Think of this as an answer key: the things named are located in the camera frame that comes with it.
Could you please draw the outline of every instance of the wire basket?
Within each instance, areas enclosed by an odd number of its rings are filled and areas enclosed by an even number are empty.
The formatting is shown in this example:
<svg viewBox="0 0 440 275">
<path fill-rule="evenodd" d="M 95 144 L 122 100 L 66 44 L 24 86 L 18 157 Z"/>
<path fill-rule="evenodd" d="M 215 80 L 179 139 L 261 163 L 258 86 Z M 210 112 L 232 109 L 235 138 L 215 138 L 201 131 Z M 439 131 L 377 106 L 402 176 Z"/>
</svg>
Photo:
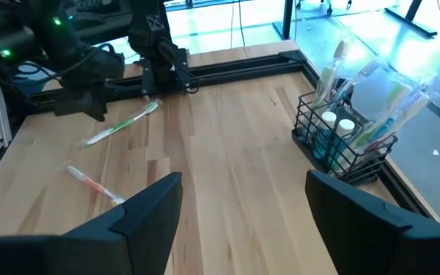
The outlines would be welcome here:
<svg viewBox="0 0 440 275">
<path fill-rule="evenodd" d="M 386 155 L 391 152 L 398 138 L 392 135 L 364 152 L 354 151 L 349 147 L 348 137 L 339 137 L 335 129 L 322 120 L 321 114 L 330 107 L 337 115 L 335 125 L 342 119 L 350 119 L 354 122 L 353 133 L 357 133 L 367 123 L 367 119 L 351 107 L 350 98 L 338 102 L 325 101 L 323 105 L 311 108 L 310 99 L 314 94 L 311 92 L 299 97 L 295 128 L 292 130 L 295 143 L 317 170 L 336 176 L 352 186 L 376 180 Z M 319 134 L 322 128 L 325 133 L 330 129 L 331 134 Z"/>
</svg>

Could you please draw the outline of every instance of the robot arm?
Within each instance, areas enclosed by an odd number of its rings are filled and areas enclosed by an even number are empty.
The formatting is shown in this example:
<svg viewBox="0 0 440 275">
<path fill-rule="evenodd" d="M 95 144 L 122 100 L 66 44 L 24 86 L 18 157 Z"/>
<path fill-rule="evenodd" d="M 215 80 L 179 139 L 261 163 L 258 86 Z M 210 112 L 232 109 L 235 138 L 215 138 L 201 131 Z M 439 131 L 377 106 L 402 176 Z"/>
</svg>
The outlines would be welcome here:
<svg viewBox="0 0 440 275">
<path fill-rule="evenodd" d="M 105 119 L 105 81 L 122 78 L 125 70 L 123 55 L 112 47 L 110 51 L 91 47 L 76 36 L 61 0 L 6 2 L 0 11 L 0 85 L 13 91 L 5 97 L 21 112 L 32 112 L 32 105 L 16 96 L 19 91 L 12 78 L 18 64 L 28 60 L 60 77 L 65 93 L 56 102 L 56 113 L 73 105 L 98 121 Z"/>
<path fill-rule="evenodd" d="M 179 49 L 171 42 L 163 1 L 129 1 L 133 14 L 128 30 L 131 48 L 150 62 L 155 86 L 171 87 L 176 79 L 184 78 L 178 77 L 184 73 L 171 70 L 177 63 Z M 11 83 L 15 72 L 11 68 L 32 60 L 60 76 L 65 92 L 56 102 L 56 115 L 71 108 L 104 121 L 105 81 L 123 77 L 123 55 L 115 53 L 111 45 L 110 51 L 106 51 L 83 43 L 69 21 L 65 0 L 0 2 L 5 7 L 0 11 L 0 85 L 15 91 Z M 9 98 L 18 105 L 10 107 L 29 108 L 22 104 L 21 96 L 15 97 L 13 93 Z"/>
</svg>

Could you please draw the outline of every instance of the wood grain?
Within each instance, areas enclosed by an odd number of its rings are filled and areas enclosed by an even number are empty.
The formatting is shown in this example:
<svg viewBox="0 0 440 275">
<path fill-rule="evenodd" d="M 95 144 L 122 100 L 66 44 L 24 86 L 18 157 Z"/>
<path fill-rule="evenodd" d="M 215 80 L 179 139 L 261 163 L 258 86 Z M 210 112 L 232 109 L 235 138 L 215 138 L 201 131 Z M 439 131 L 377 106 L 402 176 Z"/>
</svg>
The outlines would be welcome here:
<svg viewBox="0 0 440 275">
<path fill-rule="evenodd" d="M 190 63 L 291 49 L 283 42 L 202 53 Z M 0 163 L 0 235 L 62 234 L 111 208 L 59 169 L 66 163 L 125 198 L 181 171 L 183 207 L 166 274 L 335 274 L 304 193 L 313 167 L 290 138 L 297 97 L 311 91 L 291 73 L 169 95 L 147 118 L 86 149 L 82 139 L 144 102 L 108 104 L 104 123 L 83 114 L 28 117 Z M 392 199 L 381 183 L 371 186 Z"/>
</svg>

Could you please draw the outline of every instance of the white bottle cap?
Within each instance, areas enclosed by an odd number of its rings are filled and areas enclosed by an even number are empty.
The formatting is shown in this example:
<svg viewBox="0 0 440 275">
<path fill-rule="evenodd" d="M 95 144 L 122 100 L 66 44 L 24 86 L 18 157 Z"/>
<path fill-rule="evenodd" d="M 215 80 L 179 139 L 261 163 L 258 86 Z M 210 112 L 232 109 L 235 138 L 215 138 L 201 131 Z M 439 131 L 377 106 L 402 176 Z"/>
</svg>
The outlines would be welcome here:
<svg viewBox="0 0 440 275">
<path fill-rule="evenodd" d="M 348 55 L 348 51 L 349 43 L 345 40 L 341 40 L 341 42 L 339 42 L 339 45 L 337 45 L 337 48 L 335 49 L 334 58 L 345 57 Z"/>
<path fill-rule="evenodd" d="M 337 115 L 334 114 L 333 112 L 324 112 L 322 114 L 322 120 L 325 121 L 325 123 L 327 123 L 327 125 L 333 129 L 335 126 L 335 121 L 337 120 Z"/>
<path fill-rule="evenodd" d="M 345 135 L 351 134 L 354 131 L 354 122 L 348 119 L 342 119 L 337 127 L 337 135 L 339 137 L 344 137 Z"/>
</svg>

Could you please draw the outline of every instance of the gray floor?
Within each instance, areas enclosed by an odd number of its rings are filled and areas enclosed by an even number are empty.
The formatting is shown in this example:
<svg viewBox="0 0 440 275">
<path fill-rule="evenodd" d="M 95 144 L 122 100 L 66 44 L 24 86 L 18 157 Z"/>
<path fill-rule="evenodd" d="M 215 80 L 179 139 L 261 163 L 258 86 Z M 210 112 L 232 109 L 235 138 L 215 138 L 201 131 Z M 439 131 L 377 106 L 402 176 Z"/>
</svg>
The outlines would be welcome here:
<svg viewBox="0 0 440 275">
<path fill-rule="evenodd" d="M 305 20 L 297 25 L 296 41 L 320 69 L 330 61 L 340 37 L 349 29 L 358 39 L 353 43 L 349 62 L 342 74 L 350 76 L 375 53 L 403 73 L 416 75 L 435 71 L 438 74 L 435 84 L 438 95 L 432 99 L 440 106 L 440 22 L 437 19 L 435 22 L 439 34 L 429 40 L 385 12 Z M 365 115 L 374 115 L 376 111 L 371 103 L 377 103 L 378 98 L 382 97 L 381 91 L 385 90 L 382 86 L 383 83 L 380 83 L 364 94 L 355 94 L 356 108 Z M 398 136 L 400 141 L 395 145 L 391 157 L 440 215 L 440 118 L 425 109 Z"/>
<path fill-rule="evenodd" d="M 332 16 L 339 16 L 376 11 L 382 8 L 401 5 L 406 1 L 408 0 L 352 0 L 352 4 L 348 5 L 348 0 L 324 0 L 323 3 L 321 3 L 321 0 L 302 0 L 299 6 L 300 9 L 296 9 L 296 16 L 298 19 L 325 16 L 330 2 L 332 3 Z"/>
</svg>

